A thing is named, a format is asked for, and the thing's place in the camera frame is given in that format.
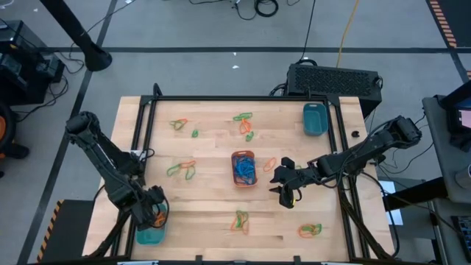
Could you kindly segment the turquoise plastic basket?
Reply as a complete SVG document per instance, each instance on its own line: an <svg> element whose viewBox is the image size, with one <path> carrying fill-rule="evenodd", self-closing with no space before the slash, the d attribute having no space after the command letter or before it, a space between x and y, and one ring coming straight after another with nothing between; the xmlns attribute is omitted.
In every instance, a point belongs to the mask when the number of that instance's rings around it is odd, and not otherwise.
<svg viewBox="0 0 471 265"><path fill-rule="evenodd" d="M159 204L153 207L153 210L156 214L161 211L166 212L167 217L167 207L166 204ZM154 227L153 225L145 230L137 231L135 233L135 239L140 245L152 245L157 246L161 244L166 236L166 223L162 227Z"/></svg>

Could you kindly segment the black mat orange stripes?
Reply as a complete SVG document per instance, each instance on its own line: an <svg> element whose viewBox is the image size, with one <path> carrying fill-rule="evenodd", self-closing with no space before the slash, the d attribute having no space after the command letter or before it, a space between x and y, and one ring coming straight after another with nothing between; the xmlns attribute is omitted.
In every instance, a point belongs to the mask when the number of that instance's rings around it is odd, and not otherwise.
<svg viewBox="0 0 471 265"><path fill-rule="evenodd" d="M471 49L471 0L426 0L445 43Z"/></svg>

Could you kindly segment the black monitor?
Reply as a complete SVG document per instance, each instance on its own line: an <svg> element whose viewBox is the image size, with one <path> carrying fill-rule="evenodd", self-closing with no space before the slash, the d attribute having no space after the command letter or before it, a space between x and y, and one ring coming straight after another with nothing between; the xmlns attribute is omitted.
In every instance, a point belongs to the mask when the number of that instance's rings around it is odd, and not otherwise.
<svg viewBox="0 0 471 265"><path fill-rule="evenodd" d="M439 100L446 112L450 144L463 152L471 150L471 80Z"/></svg>

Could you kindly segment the black desk beam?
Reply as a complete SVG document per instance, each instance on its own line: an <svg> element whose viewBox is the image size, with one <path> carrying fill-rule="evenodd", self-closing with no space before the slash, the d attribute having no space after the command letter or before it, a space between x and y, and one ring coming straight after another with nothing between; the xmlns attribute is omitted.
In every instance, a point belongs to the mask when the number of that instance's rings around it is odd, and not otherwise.
<svg viewBox="0 0 471 265"><path fill-rule="evenodd" d="M409 205L417 205L433 199L447 199L448 192L443 177L437 177L421 184L386 195L383 204L389 210L405 208Z"/></svg>

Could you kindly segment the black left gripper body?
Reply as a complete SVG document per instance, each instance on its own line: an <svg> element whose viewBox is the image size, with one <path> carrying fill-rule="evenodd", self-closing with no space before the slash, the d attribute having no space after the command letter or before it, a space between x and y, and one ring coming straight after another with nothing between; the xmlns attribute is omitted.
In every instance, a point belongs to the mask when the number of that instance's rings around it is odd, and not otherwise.
<svg viewBox="0 0 471 265"><path fill-rule="evenodd" d="M135 214L135 222L139 231L148 229L154 224L157 214L154 212L153 207L159 204L166 204L168 211L166 217L167 222L169 219L170 206L163 188L154 185L147 190L141 188L138 191L138 211Z"/></svg>

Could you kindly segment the orange plastic basket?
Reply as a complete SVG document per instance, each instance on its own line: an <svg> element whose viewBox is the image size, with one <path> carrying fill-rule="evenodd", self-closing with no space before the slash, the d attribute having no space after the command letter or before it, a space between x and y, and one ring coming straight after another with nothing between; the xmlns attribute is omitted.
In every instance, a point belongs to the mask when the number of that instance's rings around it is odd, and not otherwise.
<svg viewBox="0 0 471 265"><path fill-rule="evenodd" d="M254 159L255 161L255 155L252 151L237 151L237 152L234 152L232 155L231 155L231 165L232 165L232 172L233 172L233 182L235 184L236 187L239 187L239 188L248 188L248 187L251 187L251 186L254 186L257 184L258 182L258 178L257 178L257 174L256 174L256 164L255 164L255 177L256 177L256 183L254 183L253 185L239 185L237 182L236 182L236 173L235 173L235 170L236 170L236 159L238 157L244 157L244 156L247 156L247 157L251 157Z"/></svg>

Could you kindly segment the black mat yellow striped edge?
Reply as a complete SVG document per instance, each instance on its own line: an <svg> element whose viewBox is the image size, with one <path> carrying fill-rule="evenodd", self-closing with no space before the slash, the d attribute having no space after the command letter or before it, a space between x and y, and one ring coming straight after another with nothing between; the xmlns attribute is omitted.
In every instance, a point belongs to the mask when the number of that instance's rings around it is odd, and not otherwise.
<svg viewBox="0 0 471 265"><path fill-rule="evenodd" d="M57 201L36 263L80 259L92 212L93 202L89 200L62 199Z"/></svg>

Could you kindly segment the black keyboard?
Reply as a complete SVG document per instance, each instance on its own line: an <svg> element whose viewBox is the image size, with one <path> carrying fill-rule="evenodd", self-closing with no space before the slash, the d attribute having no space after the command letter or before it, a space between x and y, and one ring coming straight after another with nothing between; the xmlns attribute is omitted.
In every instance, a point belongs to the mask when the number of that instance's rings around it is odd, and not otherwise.
<svg viewBox="0 0 471 265"><path fill-rule="evenodd" d="M459 239L466 259L471 263L471 216L451 216L453 225L459 231Z"/></svg>

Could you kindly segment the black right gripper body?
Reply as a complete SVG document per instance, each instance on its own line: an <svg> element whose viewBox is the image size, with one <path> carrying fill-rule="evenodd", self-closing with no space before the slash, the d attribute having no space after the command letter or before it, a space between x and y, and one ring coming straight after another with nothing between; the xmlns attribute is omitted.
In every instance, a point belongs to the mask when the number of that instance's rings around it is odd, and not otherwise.
<svg viewBox="0 0 471 265"><path fill-rule="evenodd" d="M288 209L302 200L301 188L305 188L311 184L319 184L319 171L316 167L317 159L307 162L307 167L295 169L296 166L291 158L283 157L281 165L278 167L279 172L287 172L290 174L290 180L280 186L284 187L284 195L279 195L279 203Z"/></svg>

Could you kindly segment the black orange wheeled device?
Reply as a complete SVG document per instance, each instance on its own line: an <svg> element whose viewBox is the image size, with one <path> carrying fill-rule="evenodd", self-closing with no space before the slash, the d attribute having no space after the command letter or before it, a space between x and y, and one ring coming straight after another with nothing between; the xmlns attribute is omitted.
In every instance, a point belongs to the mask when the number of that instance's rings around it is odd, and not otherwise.
<svg viewBox="0 0 471 265"><path fill-rule="evenodd" d="M24 159L29 148L15 142L16 116L8 105L0 101L0 159Z"/></svg>

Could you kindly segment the grey desk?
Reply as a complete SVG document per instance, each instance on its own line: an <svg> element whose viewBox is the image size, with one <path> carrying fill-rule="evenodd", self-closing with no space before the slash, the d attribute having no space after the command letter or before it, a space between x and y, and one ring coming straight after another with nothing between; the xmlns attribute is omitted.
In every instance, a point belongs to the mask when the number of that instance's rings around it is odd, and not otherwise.
<svg viewBox="0 0 471 265"><path fill-rule="evenodd" d="M446 111L439 106L437 98L426 97L422 100L422 105L448 197L453 202L471 204L471 189L462 188L455 179L457 173L466 171L471 166L471 151L463 152L450 144L451 134L447 129Z"/></svg>

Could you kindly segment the black perforated computer case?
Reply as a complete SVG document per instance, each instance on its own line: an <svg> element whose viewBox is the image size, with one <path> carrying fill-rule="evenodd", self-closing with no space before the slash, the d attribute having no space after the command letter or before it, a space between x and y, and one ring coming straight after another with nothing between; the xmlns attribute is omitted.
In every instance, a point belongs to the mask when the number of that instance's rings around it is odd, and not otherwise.
<svg viewBox="0 0 471 265"><path fill-rule="evenodd" d="M376 71L291 64L283 94L357 97L366 118L382 102L382 87Z"/></svg>

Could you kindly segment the black equipment rack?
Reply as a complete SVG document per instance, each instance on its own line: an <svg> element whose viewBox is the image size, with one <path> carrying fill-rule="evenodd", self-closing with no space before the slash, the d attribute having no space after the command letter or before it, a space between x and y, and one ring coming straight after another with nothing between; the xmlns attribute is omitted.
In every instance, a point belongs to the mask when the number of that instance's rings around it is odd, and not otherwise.
<svg viewBox="0 0 471 265"><path fill-rule="evenodd" d="M10 106L44 102L65 64L23 22L0 20L0 101Z"/></svg>

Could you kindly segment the black pole round base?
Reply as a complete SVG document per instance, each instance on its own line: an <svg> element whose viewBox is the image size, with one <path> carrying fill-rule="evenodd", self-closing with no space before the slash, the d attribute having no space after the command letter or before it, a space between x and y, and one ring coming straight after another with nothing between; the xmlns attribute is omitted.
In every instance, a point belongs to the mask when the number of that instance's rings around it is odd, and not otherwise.
<svg viewBox="0 0 471 265"><path fill-rule="evenodd" d="M111 55L91 40L90 35L64 0L40 0L40 2L82 50L85 66L89 71L104 70L112 63Z"/></svg>

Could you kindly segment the grey-blue plastic basket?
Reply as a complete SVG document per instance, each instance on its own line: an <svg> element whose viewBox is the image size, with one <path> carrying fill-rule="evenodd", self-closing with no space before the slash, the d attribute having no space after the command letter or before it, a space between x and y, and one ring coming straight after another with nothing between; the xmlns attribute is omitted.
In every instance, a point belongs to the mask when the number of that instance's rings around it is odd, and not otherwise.
<svg viewBox="0 0 471 265"><path fill-rule="evenodd" d="M323 104L307 103L302 112L303 131L308 136L321 136L328 131L327 109Z"/></svg>

